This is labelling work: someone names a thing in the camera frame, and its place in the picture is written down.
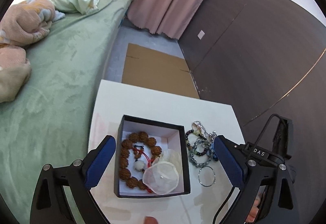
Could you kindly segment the operator hand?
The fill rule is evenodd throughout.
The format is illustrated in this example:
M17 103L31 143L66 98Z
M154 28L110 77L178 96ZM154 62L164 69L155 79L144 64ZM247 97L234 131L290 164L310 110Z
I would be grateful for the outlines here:
M158 224L158 221L155 217L152 216L146 216L144 218L143 224Z

